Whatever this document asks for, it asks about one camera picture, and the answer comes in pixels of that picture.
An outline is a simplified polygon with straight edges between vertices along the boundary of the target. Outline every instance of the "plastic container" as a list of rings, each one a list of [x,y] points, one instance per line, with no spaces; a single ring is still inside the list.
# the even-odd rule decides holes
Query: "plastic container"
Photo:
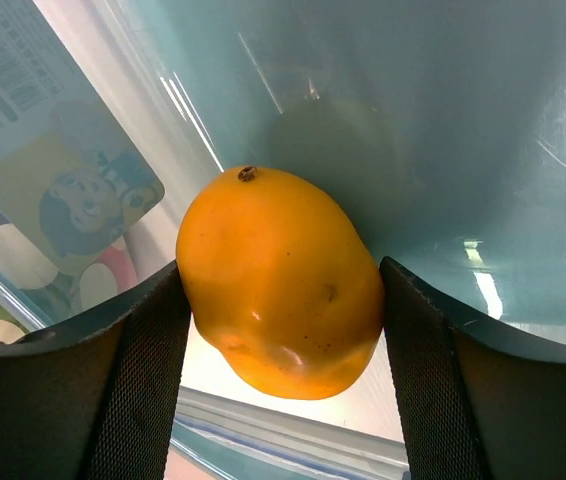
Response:
[[[566,343],[565,2],[36,3],[165,185],[125,236],[139,279],[173,260],[214,175],[273,165],[328,191],[377,258]],[[43,318],[11,283],[0,294]],[[283,401],[191,329],[174,445],[212,470],[229,455],[226,478],[246,478],[225,470],[248,457],[311,478],[401,478],[386,358],[381,341],[348,391]],[[215,443],[197,450],[204,436]]]
[[[30,328],[136,285],[121,235],[162,194],[137,157],[36,5],[0,4],[0,297]]]

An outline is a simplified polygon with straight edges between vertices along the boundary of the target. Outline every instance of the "barcode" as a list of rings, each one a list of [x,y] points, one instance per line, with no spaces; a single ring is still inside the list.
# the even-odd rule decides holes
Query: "barcode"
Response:
[[[45,100],[45,93],[5,43],[0,42],[0,88],[25,112]]]

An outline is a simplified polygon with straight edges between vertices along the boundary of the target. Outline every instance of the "cartoon character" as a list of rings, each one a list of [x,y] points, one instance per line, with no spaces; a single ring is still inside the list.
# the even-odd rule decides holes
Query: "cartoon character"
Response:
[[[39,204],[41,230],[62,258],[103,251],[125,232],[126,209],[146,213],[163,193],[137,153],[97,158],[98,172],[80,167],[59,175]]]

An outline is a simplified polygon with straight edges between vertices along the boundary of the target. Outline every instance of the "product label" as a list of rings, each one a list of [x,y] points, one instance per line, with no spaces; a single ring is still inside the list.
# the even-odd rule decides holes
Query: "product label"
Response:
[[[31,0],[0,0],[0,212],[78,273],[164,188]]]

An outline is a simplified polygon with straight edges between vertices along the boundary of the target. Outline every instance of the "sticker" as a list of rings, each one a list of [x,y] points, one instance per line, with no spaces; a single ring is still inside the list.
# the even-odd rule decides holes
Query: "sticker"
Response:
[[[85,270],[164,187],[31,0],[0,0],[0,212]]]

